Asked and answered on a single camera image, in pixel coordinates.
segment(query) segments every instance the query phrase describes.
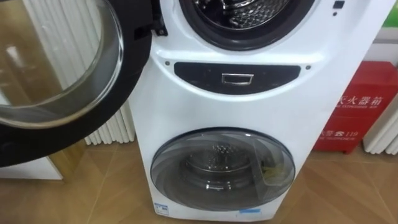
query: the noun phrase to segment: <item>black control panel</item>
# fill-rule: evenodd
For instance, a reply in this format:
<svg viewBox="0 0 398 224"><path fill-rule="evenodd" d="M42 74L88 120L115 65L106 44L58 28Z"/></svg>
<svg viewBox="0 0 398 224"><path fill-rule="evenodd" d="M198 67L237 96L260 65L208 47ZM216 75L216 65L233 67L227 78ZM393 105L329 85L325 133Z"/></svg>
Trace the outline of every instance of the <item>black control panel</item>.
<svg viewBox="0 0 398 224"><path fill-rule="evenodd" d="M300 71L298 65L174 64L174 72L182 80L203 90L227 95L271 90L295 80Z"/></svg>

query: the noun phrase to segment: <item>transparent door cover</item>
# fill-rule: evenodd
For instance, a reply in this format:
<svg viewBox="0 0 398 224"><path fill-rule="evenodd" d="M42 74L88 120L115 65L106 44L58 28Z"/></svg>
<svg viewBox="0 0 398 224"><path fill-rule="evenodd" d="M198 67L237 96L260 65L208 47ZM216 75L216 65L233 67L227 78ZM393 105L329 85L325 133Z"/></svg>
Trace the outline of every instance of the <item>transparent door cover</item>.
<svg viewBox="0 0 398 224"><path fill-rule="evenodd" d="M241 129L188 133L162 146L151 178L167 198L211 211L257 207L292 184L295 167L286 147Z"/></svg>
<svg viewBox="0 0 398 224"><path fill-rule="evenodd" d="M108 4L0 1L0 123L59 126L107 95L123 52L118 20Z"/></svg>

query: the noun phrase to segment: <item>door handle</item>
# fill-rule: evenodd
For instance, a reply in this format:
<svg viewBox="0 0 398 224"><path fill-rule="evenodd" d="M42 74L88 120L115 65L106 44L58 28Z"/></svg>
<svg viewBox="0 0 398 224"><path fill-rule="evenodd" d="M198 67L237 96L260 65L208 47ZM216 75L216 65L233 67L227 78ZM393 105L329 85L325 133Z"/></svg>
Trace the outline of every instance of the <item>door handle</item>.
<svg viewBox="0 0 398 224"><path fill-rule="evenodd" d="M226 85L246 86L253 80L253 74L223 73L221 82Z"/></svg>

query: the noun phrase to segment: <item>washer door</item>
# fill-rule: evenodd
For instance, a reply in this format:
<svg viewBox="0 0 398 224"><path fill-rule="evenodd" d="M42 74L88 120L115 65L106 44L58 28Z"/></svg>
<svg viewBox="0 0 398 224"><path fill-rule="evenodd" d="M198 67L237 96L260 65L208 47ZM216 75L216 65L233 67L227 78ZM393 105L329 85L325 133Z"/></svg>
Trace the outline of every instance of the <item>washer door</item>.
<svg viewBox="0 0 398 224"><path fill-rule="evenodd" d="M276 199L292 184L292 156L280 142L245 129L202 129L163 145L154 157L156 188L179 204L233 211Z"/></svg>
<svg viewBox="0 0 398 224"><path fill-rule="evenodd" d="M0 14L1 167L98 129L149 57L147 0L3 0Z"/></svg>

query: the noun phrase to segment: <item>lower washer door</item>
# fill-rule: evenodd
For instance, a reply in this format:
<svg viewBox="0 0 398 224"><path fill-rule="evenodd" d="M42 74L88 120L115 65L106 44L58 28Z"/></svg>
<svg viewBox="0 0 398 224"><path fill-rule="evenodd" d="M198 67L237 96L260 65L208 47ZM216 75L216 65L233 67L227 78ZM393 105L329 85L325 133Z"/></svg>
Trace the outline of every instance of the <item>lower washer door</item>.
<svg viewBox="0 0 398 224"><path fill-rule="evenodd" d="M151 177L167 198L191 208L234 211L276 199L292 184L289 151L265 134L211 128L164 144L153 159Z"/></svg>

